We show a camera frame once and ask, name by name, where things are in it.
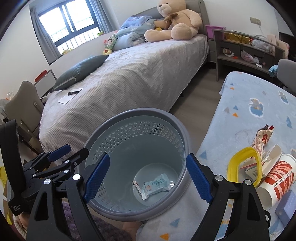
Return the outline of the white paper notebook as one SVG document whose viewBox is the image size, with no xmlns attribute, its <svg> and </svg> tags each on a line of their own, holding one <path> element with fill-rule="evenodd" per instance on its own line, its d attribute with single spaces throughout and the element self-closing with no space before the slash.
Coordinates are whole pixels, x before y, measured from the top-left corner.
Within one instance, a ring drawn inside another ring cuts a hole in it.
<svg viewBox="0 0 296 241">
<path fill-rule="evenodd" d="M 83 88 L 78 88 L 78 89 L 73 89 L 73 90 L 69 90 L 68 92 L 72 92 L 72 91 L 82 91 L 83 90 Z M 70 100 L 72 100 L 76 95 L 78 95 L 78 94 L 74 94 L 74 95 L 68 95 L 68 92 L 67 92 L 67 94 L 64 96 L 64 97 L 62 97 L 60 100 L 58 100 L 58 102 L 60 103 L 60 104 L 67 104 Z"/>
</svg>

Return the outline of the window with black frame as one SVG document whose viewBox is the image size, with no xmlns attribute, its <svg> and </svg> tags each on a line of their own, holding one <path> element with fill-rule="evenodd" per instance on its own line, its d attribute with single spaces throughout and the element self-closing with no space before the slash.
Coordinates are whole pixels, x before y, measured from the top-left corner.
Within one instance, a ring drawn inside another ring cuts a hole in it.
<svg viewBox="0 0 296 241">
<path fill-rule="evenodd" d="M 98 37 L 100 28 L 89 1 L 63 1 L 39 13 L 39 20 L 61 54 Z"/>
</svg>

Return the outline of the red white snack bag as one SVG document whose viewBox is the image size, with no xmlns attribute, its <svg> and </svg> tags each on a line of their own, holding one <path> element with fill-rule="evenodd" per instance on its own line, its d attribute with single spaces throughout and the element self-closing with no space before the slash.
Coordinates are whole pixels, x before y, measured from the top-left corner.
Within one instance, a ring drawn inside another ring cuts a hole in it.
<svg viewBox="0 0 296 241">
<path fill-rule="evenodd" d="M 256 150 L 260 159 L 262 159 L 264 146 L 268 143 L 271 136 L 273 135 L 273 130 L 274 130 L 273 125 L 271 126 L 266 125 L 256 132 L 256 135 L 252 142 L 251 147 Z"/>
</svg>

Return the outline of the grey bed with checked sheet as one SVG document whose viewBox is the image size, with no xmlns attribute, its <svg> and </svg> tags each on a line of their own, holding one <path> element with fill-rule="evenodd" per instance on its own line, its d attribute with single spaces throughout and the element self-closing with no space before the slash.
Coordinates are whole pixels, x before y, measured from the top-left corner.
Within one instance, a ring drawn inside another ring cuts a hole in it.
<svg viewBox="0 0 296 241">
<path fill-rule="evenodd" d="M 185 1 L 198 13 L 202 25 L 190 40 L 146 42 L 113 52 L 84 80 L 54 91 L 45 104 L 39 140 L 44 152 L 70 145 L 82 149 L 104 122 L 135 108 L 169 111 L 205 63 L 209 46 L 204 25 L 208 21 L 203 1 Z M 58 100 L 69 90 L 83 88 L 67 104 Z"/>
</svg>

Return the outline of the whiteboard with red clip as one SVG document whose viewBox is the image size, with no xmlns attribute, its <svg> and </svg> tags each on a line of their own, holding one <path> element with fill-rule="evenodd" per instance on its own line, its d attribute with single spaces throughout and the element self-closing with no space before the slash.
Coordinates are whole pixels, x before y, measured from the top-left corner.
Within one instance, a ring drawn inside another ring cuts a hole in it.
<svg viewBox="0 0 296 241">
<path fill-rule="evenodd" d="M 57 78 L 52 70 L 49 70 L 45 73 L 42 78 L 34 84 L 37 90 L 38 96 L 44 97 L 46 96 L 52 89 L 56 83 Z"/>
</svg>

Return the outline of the purple small box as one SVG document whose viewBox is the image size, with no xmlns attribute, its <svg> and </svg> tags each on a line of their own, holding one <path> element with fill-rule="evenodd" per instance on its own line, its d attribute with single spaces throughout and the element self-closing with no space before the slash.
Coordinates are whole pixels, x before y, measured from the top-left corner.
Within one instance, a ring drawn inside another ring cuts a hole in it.
<svg viewBox="0 0 296 241">
<path fill-rule="evenodd" d="M 275 213 L 280 219 L 283 226 L 286 226 L 295 212 L 295 194 L 293 190 L 289 190 L 279 202 Z"/>
</svg>

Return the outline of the light blue patterned blanket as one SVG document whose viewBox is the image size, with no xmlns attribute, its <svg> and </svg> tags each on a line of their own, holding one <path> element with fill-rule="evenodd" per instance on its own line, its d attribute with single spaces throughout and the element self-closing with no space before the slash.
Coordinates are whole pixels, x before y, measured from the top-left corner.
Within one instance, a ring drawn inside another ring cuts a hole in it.
<svg viewBox="0 0 296 241">
<path fill-rule="evenodd" d="M 243 72 L 229 73 L 208 132 L 196 153 L 214 174 L 226 176 L 230 159 L 251 146 L 265 125 L 274 126 L 266 148 L 279 145 L 295 154 L 295 96 L 280 87 Z M 193 183 L 180 200 L 159 217 L 149 220 L 137 240 L 190 240 L 202 221 L 208 203 Z"/>
</svg>

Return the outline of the large beige teddy bear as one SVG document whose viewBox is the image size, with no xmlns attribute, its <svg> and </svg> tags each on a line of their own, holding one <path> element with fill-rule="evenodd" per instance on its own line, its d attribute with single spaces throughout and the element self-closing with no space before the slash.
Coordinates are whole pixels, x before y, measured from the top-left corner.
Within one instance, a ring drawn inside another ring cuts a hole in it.
<svg viewBox="0 0 296 241">
<path fill-rule="evenodd" d="M 202 25 L 201 16 L 187 8 L 184 0 L 159 1 L 157 10 L 164 17 L 154 21 L 155 29 L 147 30 L 145 39 L 150 42 L 164 40 L 190 40 Z"/>
</svg>

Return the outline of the purple fuzzy rug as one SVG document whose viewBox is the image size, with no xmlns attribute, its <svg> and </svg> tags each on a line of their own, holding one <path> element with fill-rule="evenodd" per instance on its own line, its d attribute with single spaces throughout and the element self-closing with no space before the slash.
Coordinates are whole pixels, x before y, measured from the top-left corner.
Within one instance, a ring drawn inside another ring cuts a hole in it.
<svg viewBox="0 0 296 241">
<path fill-rule="evenodd" d="M 81 240 L 81 237 L 79 235 L 79 232 L 76 228 L 76 225 L 74 223 L 74 219 L 71 213 L 70 206 L 68 202 L 62 201 L 63 203 L 63 209 L 64 214 L 67 220 L 67 225 L 69 227 L 71 236 L 76 240 Z M 96 216 L 91 215 L 97 228 L 99 229 L 100 233 L 107 241 L 124 241 L 124 240 L 132 240 L 132 237 L 130 234 L 124 230 L 121 230 L 119 228 L 116 228 L 110 223 L 107 223 L 106 221 L 102 220 L 101 218 L 98 218 Z"/>
</svg>

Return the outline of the pink plastic bag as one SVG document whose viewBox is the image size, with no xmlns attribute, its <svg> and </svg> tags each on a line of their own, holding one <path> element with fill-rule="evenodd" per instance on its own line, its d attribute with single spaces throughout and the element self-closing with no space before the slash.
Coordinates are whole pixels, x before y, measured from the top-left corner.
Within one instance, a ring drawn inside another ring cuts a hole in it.
<svg viewBox="0 0 296 241">
<path fill-rule="evenodd" d="M 246 51 L 241 51 L 241 58 L 251 64 L 259 64 L 259 60 L 257 57 L 252 57 L 250 54 L 248 54 Z"/>
</svg>

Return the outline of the wall power socket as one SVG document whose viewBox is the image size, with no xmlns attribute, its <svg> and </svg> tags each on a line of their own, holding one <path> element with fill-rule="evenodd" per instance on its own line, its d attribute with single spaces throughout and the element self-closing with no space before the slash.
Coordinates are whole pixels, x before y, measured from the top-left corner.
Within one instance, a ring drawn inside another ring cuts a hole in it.
<svg viewBox="0 0 296 241">
<path fill-rule="evenodd" d="M 250 17 L 250 22 L 251 22 L 252 24 L 256 24 L 256 25 L 258 25 L 258 26 L 261 25 L 261 20 L 260 20 L 260 19 L 257 19 L 257 18 Z"/>
</svg>

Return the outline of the dark green pillow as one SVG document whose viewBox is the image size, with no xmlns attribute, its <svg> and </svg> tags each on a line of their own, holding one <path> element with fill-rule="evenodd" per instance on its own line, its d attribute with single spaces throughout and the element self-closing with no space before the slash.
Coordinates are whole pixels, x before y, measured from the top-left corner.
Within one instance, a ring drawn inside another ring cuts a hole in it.
<svg viewBox="0 0 296 241">
<path fill-rule="evenodd" d="M 74 65 L 57 79 L 53 91 L 68 89 L 72 85 L 84 80 L 99 68 L 107 58 L 108 55 L 97 55 Z"/>
</svg>

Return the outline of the grey wooden shelf desk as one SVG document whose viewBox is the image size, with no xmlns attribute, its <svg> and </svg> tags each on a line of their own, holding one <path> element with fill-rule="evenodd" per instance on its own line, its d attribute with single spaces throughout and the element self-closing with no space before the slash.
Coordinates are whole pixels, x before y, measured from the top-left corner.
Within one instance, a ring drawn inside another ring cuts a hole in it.
<svg viewBox="0 0 296 241">
<path fill-rule="evenodd" d="M 285 57 L 285 51 L 268 40 L 228 30 L 213 30 L 217 79 L 238 70 L 271 80 L 269 69 Z"/>
</svg>

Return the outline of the grey curtain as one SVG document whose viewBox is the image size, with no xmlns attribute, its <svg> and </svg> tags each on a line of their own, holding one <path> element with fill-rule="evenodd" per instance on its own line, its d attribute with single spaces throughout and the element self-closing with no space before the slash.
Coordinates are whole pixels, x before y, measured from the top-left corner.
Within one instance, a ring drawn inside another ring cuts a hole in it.
<svg viewBox="0 0 296 241">
<path fill-rule="evenodd" d="M 42 25 L 35 7 L 30 8 L 30 15 L 37 41 L 40 45 L 46 61 L 50 65 L 57 59 L 59 59 L 62 55 L 47 31 L 45 30 L 44 26 Z"/>
</svg>

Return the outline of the grey perforated trash bin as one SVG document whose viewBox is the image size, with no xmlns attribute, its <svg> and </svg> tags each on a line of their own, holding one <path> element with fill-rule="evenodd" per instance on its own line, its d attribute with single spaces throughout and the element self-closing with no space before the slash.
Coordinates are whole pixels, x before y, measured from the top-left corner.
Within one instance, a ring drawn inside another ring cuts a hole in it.
<svg viewBox="0 0 296 241">
<path fill-rule="evenodd" d="M 144 221 L 164 213 L 183 195 L 190 183 L 186 156 L 190 137 L 172 114 L 155 108 L 138 108 L 118 114 L 101 125 L 88 139 L 88 158 L 78 166 L 82 172 L 110 157 L 110 166 L 89 206 L 117 221 Z M 166 174 L 171 189 L 143 200 L 144 182 Z"/>
</svg>

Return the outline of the green white medicine box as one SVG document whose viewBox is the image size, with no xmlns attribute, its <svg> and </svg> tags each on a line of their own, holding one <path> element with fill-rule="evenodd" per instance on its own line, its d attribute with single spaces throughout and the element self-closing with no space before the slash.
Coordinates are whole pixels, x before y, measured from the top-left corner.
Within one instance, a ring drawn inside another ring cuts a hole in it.
<svg viewBox="0 0 296 241">
<path fill-rule="evenodd" d="M 273 166 L 279 160 L 281 154 L 282 150 L 278 144 L 274 145 L 267 151 L 263 151 L 261 160 L 262 178 L 266 177 L 267 174 L 272 170 Z M 258 171 L 257 163 L 254 157 L 247 159 L 240 167 L 240 170 L 244 170 L 245 173 L 255 181 L 258 176 Z"/>
</svg>

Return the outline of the red white paper cup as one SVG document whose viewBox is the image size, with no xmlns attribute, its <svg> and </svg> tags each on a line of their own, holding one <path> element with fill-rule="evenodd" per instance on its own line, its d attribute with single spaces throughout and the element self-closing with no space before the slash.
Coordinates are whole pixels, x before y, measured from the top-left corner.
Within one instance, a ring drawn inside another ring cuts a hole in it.
<svg viewBox="0 0 296 241">
<path fill-rule="evenodd" d="M 282 154 L 264 181 L 256 189 L 265 210 L 271 209 L 295 183 L 295 158 Z"/>
</svg>

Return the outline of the beige chair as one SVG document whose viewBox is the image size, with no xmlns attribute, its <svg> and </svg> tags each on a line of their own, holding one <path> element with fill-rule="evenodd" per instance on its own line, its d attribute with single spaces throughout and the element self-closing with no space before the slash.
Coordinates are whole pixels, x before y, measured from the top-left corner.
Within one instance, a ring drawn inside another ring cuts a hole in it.
<svg viewBox="0 0 296 241">
<path fill-rule="evenodd" d="M 28 81 L 22 82 L 18 92 L 4 107 L 8 120 L 16 120 L 19 135 L 39 153 L 43 151 L 39 141 L 43 109 L 36 87 Z"/>
</svg>

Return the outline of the small green plush doll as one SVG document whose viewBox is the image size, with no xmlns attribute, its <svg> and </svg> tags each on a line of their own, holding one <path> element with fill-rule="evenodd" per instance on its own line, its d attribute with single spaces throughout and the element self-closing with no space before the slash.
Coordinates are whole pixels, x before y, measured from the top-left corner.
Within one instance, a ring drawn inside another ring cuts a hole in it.
<svg viewBox="0 0 296 241">
<path fill-rule="evenodd" d="M 104 55 L 110 55 L 113 52 L 114 45 L 116 44 L 117 38 L 116 34 L 110 36 L 107 40 L 104 41 Z"/>
</svg>

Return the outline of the blue white snack wrapper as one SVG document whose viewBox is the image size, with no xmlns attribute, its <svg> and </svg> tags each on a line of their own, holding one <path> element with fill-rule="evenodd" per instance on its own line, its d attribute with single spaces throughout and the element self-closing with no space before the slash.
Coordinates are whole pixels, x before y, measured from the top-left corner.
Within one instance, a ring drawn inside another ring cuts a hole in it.
<svg viewBox="0 0 296 241">
<path fill-rule="evenodd" d="M 132 184 L 137 190 L 141 199 L 147 200 L 151 195 L 170 191 L 175 185 L 175 182 L 170 181 L 167 174 L 161 174 L 153 181 L 144 182 L 142 187 L 140 187 L 136 181 L 133 181 Z"/>
</svg>

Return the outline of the grey office chair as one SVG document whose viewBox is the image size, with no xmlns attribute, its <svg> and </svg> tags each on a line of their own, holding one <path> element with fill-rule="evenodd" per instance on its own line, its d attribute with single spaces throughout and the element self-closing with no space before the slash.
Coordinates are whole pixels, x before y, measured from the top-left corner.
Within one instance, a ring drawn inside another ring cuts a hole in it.
<svg viewBox="0 0 296 241">
<path fill-rule="evenodd" d="M 296 92 L 296 63 L 288 59 L 278 62 L 277 78 L 285 86 L 284 89 L 295 96 Z"/>
</svg>

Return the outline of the black marker pen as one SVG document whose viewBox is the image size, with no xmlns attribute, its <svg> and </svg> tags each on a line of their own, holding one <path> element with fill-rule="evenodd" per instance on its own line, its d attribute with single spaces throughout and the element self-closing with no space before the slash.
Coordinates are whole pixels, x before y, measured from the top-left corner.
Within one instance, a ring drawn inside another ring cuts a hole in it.
<svg viewBox="0 0 296 241">
<path fill-rule="evenodd" d="M 68 95 L 74 95 L 74 94 L 78 94 L 80 91 L 72 91 L 72 92 L 68 92 Z"/>
</svg>

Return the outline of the light blue folded quilt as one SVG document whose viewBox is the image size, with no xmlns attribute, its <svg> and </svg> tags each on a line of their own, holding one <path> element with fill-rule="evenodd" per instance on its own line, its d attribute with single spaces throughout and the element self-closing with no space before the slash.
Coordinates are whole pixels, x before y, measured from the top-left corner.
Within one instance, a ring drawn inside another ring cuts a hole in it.
<svg viewBox="0 0 296 241">
<path fill-rule="evenodd" d="M 121 26 L 121 28 L 108 38 L 107 43 L 112 51 L 118 51 L 146 41 L 144 34 L 147 30 L 155 28 L 155 18 L 152 16 L 131 16 Z"/>
</svg>

